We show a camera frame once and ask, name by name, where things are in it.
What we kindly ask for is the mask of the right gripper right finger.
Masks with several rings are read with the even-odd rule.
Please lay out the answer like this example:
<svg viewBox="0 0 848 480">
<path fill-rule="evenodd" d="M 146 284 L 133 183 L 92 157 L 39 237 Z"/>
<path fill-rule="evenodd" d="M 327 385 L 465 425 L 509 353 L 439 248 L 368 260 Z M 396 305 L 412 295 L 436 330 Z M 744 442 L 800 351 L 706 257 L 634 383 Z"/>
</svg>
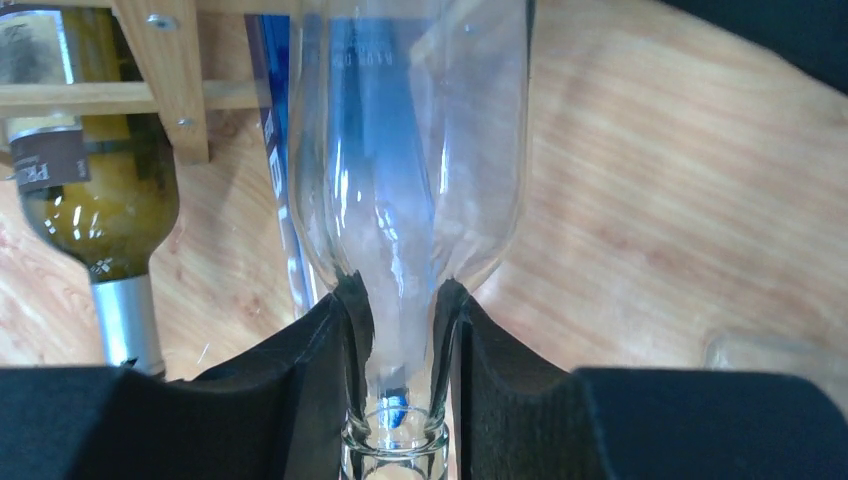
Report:
<svg viewBox="0 0 848 480">
<path fill-rule="evenodd" d="M 462 479 L 843 479 L 847 423 L 812 382 L 778 373 L 564 371 L 501 328 L 458 282 L 451 333 Z"/>
</svg>

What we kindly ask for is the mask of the wooden wine rack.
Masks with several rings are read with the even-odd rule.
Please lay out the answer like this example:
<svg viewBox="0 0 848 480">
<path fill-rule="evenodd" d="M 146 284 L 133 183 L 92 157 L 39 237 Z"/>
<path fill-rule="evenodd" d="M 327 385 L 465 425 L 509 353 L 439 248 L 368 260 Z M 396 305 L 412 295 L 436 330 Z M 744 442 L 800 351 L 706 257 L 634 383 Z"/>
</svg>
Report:
<svg viewBox="0 0 848 480">
<path fill-rule="evenodd" d="M 177 157 L 189 164 L 210 160 L 206 113 L 259 109 L 271 104 L 267 87 L 255 81 L 202 77 L 197 14 L 291 15 L 296 1 L 95 1 L 117 16 L 140 68 L 140 82 L 70 85 L 4 85 L 4 117 L 104 115 L 154 112 Z"/>
</svg>

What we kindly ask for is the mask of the small clear bottle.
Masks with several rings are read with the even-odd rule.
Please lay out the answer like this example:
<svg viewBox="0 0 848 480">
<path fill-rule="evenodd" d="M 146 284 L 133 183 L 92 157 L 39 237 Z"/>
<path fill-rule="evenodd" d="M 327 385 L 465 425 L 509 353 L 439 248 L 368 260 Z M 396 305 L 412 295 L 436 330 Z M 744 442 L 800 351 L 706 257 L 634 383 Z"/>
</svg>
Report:
<svg viewBox="0 0 848 480">
<path fill-rule="evenodd" d="M 711 370 L 783 373 L 811 381 L 847 416 L 847 355 L 799 339 L 722 333 L 705 348 Z"/>
</svg>

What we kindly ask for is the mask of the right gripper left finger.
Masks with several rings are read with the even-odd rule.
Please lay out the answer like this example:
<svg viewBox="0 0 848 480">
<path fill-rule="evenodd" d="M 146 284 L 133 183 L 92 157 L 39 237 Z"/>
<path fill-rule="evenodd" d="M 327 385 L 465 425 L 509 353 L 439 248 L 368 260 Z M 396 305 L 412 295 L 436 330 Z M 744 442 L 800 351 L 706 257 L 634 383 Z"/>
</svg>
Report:
<svg viewBox="0 0 848 480">
<path fill-rule="evenodd" d="M 5 479 L 335 479 L 358 275 L 192 380 L 129 367 L 1 371 Z"/>
</svg>

